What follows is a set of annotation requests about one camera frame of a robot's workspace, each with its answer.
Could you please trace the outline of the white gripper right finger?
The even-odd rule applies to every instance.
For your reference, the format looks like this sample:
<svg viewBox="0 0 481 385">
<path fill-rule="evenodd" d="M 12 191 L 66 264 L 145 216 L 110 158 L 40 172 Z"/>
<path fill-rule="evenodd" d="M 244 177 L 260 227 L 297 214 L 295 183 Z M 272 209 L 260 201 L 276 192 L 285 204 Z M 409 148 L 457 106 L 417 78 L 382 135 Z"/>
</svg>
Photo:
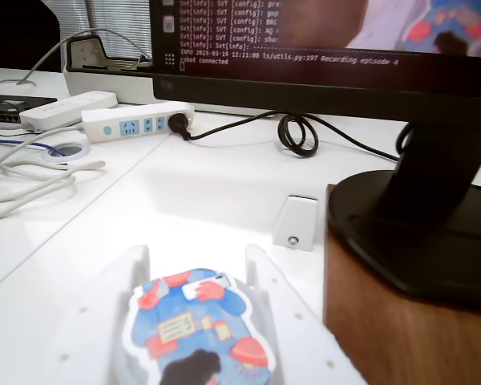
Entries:
<svg viewBox="0 0 481 385">
<path fill-rule="evenodd" d="M 258 245 L 245 249 L 251 319 L 272 348 L 271 384 L 364 384 L 336 338 Z"/>
</svg>

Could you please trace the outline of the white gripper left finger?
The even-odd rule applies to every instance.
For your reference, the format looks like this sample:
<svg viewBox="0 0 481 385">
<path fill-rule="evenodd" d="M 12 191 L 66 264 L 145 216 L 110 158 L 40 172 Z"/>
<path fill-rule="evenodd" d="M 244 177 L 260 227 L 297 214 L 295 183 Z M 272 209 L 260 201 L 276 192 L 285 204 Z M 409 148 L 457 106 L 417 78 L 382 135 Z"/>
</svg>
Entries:
<svg viewBox="0 0 481 385">
<path fill-rule="evenodd" d="M 123 348 L 129 301 L 148 282 L 149 250 L 123 251 L 66 311 L 46 353 L 45 384 L 145 384 L 147 372 Z"/>
</svg>

